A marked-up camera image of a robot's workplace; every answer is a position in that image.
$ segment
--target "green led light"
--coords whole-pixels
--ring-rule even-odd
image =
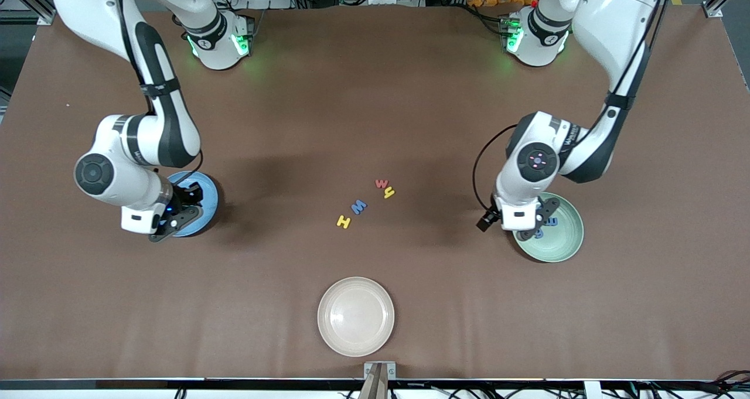
[[[523,28],[518,29],[518,32],[508,39],[508,52],[516,52],[518,45],[523,38]]]
[[[193,56],[198,57],[198,51],[196,51],[195,49],[195,43],[193,43],[193,39],[188,36],[187,41],[190,42],[190,46],[193,48]]]
[[[234,42],[235,47],[237,49],[237,53],[239,53],[241,56],[247,55],[247,52],[249,52],[249,48],[247,46],[247,37],[245,36],[235,36],[232,35],[232,42]]]
[[[560,53],[565,49],[565,40],[568,39],[568,34],[570,34],[570,31],[565,31],[565,36],[562,37],[562,41],[560,42],[560,48],[557,49],[557,53]]]

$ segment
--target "white plate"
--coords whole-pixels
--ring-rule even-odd
[[[335,282],[318,306],[318,329],[326,344],[343,356],[366,356],[391,337],[396,314],[383,287],[366,277]]]

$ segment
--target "plate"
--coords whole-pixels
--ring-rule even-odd
[[[518,241],[517,233],[514,233],[513,239],[523,251],[540,262],[564,262],[573,257],[584,243],[584,220],[573,204],[563,197],[552,193],[542,193],[540,197],[542,200],[560,200],[560,206],[551,216],[557,219],[557,225],[542,226],[541,238],[534,236],[528,241]]]
[[[391,337],[396,313],[390,295],[366,277],[335,282],[318,306],[318,330],[326,344],[343,356],[367,356]]]
[[[176,174],[169,175],[169,177],[167,177],[166,179],[168,179],[169,182],[174,183],[176,180],[179,180],[188,172],[189,171],[177,172]],[[211,180],[208,175],[202,174],[200,172],[193,172],[192,175],[180,182],[179,186],[181,186],[182,188],[187,188],[193,182],[197,182],[203,190],[203,200],[201,200],[200,202],[200,207],[201,209],[203,209],[203,214],[196,220],[188,223],[187,226],[182,228],[178,233],[174,234],[173,236],[176,238],[191,236],[191,234],[196,234],[198,233],[198,231],[205,228],[209,223],[211,223],[211,219],[214,218],[216,209],[219,205],[219,191],[216,188],[214,181]]]

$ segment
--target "robotic arm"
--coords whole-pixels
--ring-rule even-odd
[[[183,2],[185,6],[176,11],[183,23],[211,17],[218,26],[226,24],[213,3],[209,6],[201,0],[191,1]],[[113,114],[99,123],[91,149],[76,164],[75,181],[89,196],[120,206],[124,229],[161,241],[202,213],[198,185],[181,188],[154,170],[154,166],[187,166],[200,153],[198,130],[161,37],[145,22],[134,0],[54,2],[73,33],[131,62],[149,105],[145,114]],[[212,46],[221,46],[222,40]],[[214,64],[239,60],[236,49],[234,54],[220,49],[206,52],[211,52],[208,57],[224,58],[212,60]]]
[[[212,0],[154,0],[177,17],[193,54],[212,70],[225,70],[250,54],[255,20],[219,11]]]
[[[519,239],[525,241],[557,207],[555,200],[549,204],[538,200],[557,173],[584,183],[607,172],[648,63],[645,34],[658,1],[539,0],[538,8],[552,4],[557,5],[552,8],[557,12],[574,10],[571,16],[576,39],[607,71],[609,94],[591,129],[542,111],[520,120],[506,147],[508,159],[496,178],[493,205],[477,225],[480,229],[485,231],[502,216],[503,229],[519,231]],[[535,15],[536,11],[527,14]],[[555,17],[564,18],[562,13]],[[550,51],[543,39],[530,36],[523,41],[527,47],[520,45],[518,51],[527,55],[535,47],[552,52],[552,59],[557,54],[557,48]]]

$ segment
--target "brown tablecloth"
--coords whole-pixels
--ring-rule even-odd
[[[151,244],[81,193],[102,117],[145,106],[128,63],[40,28],[0,127],[0,377],[713,378],[750,367],[750,97],[724,28],[670,7],[601,180],[558,178],[586,238],[562,264],[480,233],[479,148],[543,110],[589,126],[604,71],[571,40],[529,68],[464,11],[272,11],[254,55],[204,68],[160,30],[227,202]],[[479,169],[488,198],[504,141]],[[396,195],[383,199],[377,178]],[[368,204],[348,229],[356,199]],[[324,344],[316,309],[348,276],[396,304],[376,354]]]

